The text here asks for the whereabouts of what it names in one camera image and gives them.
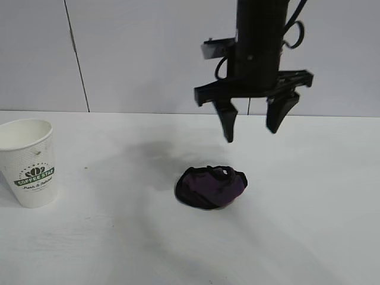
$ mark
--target paper cup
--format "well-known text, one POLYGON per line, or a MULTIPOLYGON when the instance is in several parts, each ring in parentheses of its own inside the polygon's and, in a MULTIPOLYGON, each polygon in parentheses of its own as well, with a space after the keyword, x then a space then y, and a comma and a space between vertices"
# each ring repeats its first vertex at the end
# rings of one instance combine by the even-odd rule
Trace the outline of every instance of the paper cup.
POLYGON ((52 132, 40 119, 0 125, 0 171, 24 207, 44 206, 58 194, 52 132))

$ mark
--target crumpled fabric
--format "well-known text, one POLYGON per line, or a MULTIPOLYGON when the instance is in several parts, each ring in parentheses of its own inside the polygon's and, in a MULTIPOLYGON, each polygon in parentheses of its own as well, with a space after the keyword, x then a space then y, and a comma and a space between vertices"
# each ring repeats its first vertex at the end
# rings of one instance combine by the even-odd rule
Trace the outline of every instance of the crumpled fabric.
POLYGON ((188 206, 212 210, 229 205, 247 186, 245 174, 232 167, 190 167, 179 179, 175 196, 188 206))

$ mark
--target cable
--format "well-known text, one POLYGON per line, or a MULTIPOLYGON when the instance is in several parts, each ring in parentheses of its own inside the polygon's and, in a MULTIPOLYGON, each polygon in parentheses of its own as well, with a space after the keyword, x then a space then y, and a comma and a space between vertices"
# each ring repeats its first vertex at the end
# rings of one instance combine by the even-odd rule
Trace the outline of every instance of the cable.
POLYGON ((221 78, 221 77, 219 76, 219 70, 220 70, 220 68, 221 68, 221 65, 224 64, 224 62, 225 62, 227 59, 228 59, 228 57, 225 56, 224 58, 222 58, 222 59, 220 60, 220 62, 219 62, 218 65, 216 66, 216 69, 215 69, 215 78, 216 78, 217 80, 226 80, 226 79, 227 79, 227 77, 221 78))
POLYGON ((303 23, 301 21, 296 21, 296 22, 294 22, 293 25, 295 25, 295 24, 297 24, 298 28, 299 28, 299 37, 298 37, 297 42, 293 45, 290 45, 286 40, 283 40, 283 44, 289 49, 298 48, 301 45, 301 43, 303 42, 303 39, 305 38, 305 26, 303 25, 303 23))
POLYGON ((295 24, 299 14, 301 13, 307 1, 308 0, 300 0, 296 10, 294 11, 293 15, 290 17, 289 22, 287 22, 287 24, 285 25, 283 36, 289 31, 292 25, 295 24))

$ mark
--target white wall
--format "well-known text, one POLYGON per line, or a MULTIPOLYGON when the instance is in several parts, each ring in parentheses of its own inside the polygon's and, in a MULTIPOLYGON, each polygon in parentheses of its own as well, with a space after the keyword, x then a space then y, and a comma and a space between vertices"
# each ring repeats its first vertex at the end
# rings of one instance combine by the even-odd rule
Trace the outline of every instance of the white wall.
MULTIPOLYGON (((217 61, 200 45, 235 34, 231 0, 68 0, 91 111, 213 113, 194 87, 214 80, 217 61)), ((248 100, 235 105, 247 113, 248 100)))
MULTIPOLYGON (((203 60, 200 44, 234 35, 236 1, 67 4, 91 111, 214 113, 194 102, 193 88, 212 82, 217 64, 203 60)), ((307 68, 315 82, 299 88, 292 114, 380 116, 378 11, 377 0, 308 1, 305 41, 281 65, 307 68)), ((0 38, 0 109, 86 111, 63 0, 2 1, 0 38)), ((235 105, 245 113, 248 101, 235 105)), ((255 99, 251 113, 266 108, 255 99)))
POLYGON ((0 110, 87 110, 62 0, 0 1, 0 110))

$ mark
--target table surface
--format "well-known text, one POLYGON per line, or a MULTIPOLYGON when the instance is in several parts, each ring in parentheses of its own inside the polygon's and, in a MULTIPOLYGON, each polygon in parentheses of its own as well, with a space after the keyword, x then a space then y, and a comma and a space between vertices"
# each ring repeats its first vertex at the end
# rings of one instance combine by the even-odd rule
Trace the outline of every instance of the table surface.
POLYGON ((0 189, 0 284, 380 284, 380 119, 0 112, 52 122, 59 197, 0 189), (176 201, 189 167, 249 186, 223 210, 176 201))

